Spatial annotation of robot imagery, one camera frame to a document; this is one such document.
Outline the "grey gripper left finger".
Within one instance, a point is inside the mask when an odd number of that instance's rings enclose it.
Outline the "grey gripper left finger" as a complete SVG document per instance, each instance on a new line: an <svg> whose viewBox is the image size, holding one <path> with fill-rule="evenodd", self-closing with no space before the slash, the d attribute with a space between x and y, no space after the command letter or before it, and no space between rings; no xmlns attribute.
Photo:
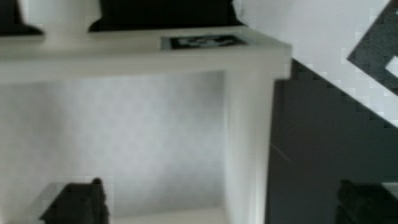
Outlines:
<svg viewBox="0 0 398 224"><path fill-rule="evenodd" d="M110 224L106 194L99 178L69 183L39 217L44 224Z"/></svg>

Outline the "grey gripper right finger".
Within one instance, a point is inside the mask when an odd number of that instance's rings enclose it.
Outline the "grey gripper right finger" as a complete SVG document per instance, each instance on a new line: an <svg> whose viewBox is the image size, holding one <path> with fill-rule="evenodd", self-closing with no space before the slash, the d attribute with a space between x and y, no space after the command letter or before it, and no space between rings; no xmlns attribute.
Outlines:
<svg viewBox="0 0 398 224"><path fill-rule="evenodd" d="M380 184L341 181L334 224L398 224L398 199Z"/></svg>

